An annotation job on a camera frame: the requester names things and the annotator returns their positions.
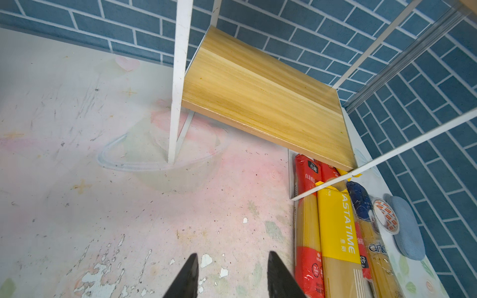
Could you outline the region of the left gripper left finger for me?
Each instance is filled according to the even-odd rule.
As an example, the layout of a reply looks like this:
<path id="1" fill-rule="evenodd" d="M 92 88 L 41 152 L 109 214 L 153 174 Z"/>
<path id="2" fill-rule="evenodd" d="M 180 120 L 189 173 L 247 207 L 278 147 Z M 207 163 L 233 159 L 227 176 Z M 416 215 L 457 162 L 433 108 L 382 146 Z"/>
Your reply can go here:
<path id="1" fill-rule="evenodd" d="M 193 253 L 187 259 L 163 298 L 197 298 L 198 278 L 198 255 Z"/>

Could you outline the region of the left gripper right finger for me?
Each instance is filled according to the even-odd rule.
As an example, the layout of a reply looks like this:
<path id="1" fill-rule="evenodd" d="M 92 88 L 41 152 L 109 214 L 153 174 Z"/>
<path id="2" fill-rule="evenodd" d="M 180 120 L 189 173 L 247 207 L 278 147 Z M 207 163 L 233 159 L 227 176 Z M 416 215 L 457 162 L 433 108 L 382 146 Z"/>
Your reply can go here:
<path id="1" fill-rule="evenodd" d="M 268 294 L 270 298 L 305 298 L 305 294 L 298 286 L 291 273 L 287 270 L 278 254 L 269 252 L 268 267 Z"/>

